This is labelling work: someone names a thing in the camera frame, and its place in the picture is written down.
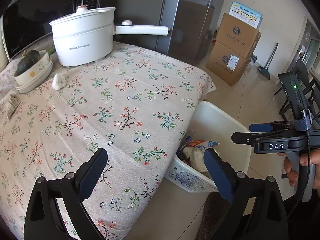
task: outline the floral tablecloth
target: floral tablecloth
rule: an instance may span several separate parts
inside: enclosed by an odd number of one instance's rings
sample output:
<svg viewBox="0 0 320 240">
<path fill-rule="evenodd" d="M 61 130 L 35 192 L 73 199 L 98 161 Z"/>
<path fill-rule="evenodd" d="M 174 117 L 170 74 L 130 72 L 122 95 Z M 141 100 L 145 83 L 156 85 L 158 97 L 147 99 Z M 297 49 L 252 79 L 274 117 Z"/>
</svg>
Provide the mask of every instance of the floral tablecloth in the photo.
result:
<svg viewBox="0 0 320 240">
<path fill-rule="evenodd" d="M 33 47 L 48 49 L 49 37 Z M 99 148 L 108 164 L 84 206 L 106 239 L 122 239 L 158 188 L 202 95 L 215 89 L 200 69 L 114 42 L 105 60 L 62 67 L 56 53 L 48 79 L 21 100 L 10 120 L 11 63 L 0 79 L 0 215 L 18 239 L 36 179 L 62 178 Z M 67 86 L 53 90 L 63 73 Z M 69 233 L 77 233 L 59 201 Z"/>
</svg>

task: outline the human hand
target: human hand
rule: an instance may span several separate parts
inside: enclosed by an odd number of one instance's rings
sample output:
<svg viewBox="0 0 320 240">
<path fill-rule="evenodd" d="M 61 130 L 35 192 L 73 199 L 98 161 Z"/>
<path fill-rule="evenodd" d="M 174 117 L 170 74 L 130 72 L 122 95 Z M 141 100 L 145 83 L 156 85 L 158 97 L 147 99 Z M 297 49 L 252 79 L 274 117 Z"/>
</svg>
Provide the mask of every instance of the human hand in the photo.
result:
<svg viewBox="0 0 320 240">
<path fill-rule="evenodd" d="M 284 156 L 285 153 L 278 153 L 279 156 Z M 313 188 L 317 189 L 318 196 L 320 197 L 320 149 L 311 150 L 311 163 L 315 164 L 315 180 L 313 183 Z M 308 166 L 308 154 L 305 153 L 300 156 L 300 165 Z M 283 167 L 285 172 L 288 174 L 289 184 L 293 187 L 298 181 L 298 173 L 292 170 L 291 162 L 288 157 L 284 159 Z"/>
</svg>

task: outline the pot lid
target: pot lid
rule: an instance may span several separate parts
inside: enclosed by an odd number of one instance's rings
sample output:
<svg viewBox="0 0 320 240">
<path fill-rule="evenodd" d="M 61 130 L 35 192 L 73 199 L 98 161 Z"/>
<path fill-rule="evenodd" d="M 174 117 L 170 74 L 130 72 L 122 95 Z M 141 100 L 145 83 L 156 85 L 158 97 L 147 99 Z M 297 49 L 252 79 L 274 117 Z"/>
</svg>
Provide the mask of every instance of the pot lid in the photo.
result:
<svg viewBox="0 0 320 240">
<path fill-rule="evenodd" d="M 115 11 L 116 7 L 104 7 L 104 8 L 96 8 L 96 9 L 87 9 L 87 5 L 80 5 L 77 7 L 77 11 L 75 13 L 69 14 L 67 16 L 58 18 L 50 22 L 50 25 L 55 25 L 61 22 L 74 20 L 81 17 L 86 17 L 98 13 L 108 12 L 108 11 Z"/>
</svg>

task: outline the refrigerator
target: refrigerator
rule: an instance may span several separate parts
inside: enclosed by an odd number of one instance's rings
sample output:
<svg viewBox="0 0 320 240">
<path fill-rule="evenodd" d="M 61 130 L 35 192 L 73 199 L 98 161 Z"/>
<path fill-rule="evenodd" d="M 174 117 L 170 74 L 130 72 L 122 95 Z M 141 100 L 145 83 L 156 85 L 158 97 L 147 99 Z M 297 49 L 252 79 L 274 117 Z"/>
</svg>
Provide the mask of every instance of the refrigerator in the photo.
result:
<svg viewBox="0 0 320 240">
<path fill-rule="evenodd" d="M 114 40 L 151 49 L 189 64 L 207 53 L 224 0 L 100 0 L 101 7 L 116 7 L 114 22 L 163 25 L 168 36 L 115 35 Z"/>
</svg>

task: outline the screw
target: screw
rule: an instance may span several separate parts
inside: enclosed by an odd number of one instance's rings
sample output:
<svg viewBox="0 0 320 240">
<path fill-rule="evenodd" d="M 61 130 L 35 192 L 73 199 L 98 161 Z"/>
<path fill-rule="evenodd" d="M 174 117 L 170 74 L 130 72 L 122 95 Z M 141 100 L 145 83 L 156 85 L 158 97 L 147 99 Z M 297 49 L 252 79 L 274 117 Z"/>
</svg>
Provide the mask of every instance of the screw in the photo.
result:
<svg viewBox="0 0 320 240">
<path fill-rule="evenodd" d="M 37 179 L 37 182 L 38 182 L 38 183 L 41 183 L 42 181 L 44 181 L 44 177 L 39 177 L 39 178 Z"/>
<path fill-rule="evenodd" d="M 245 178 L 245 173 L 242 172 L 242 171 L 239 171 L 239 172 L 237 173 L 237 176 L 238 176 L 239 178 L 243 179 L 243 178 Z"/>
<path fill-rule="evenodd" d="M 275 181 L 276 181 L 275 177 L 273 177 L 273 176 L 268 176 L 267 179 L 268 179 L 270 182 L 275 182 Z"/>
<path fill-rule="evenodd" d="M 67 173 L 66 178 L 72 179 L 74 176 L 75 176 L 75 174 L 73 172 L 69 172 L 69 173 Z"/>
</svg>

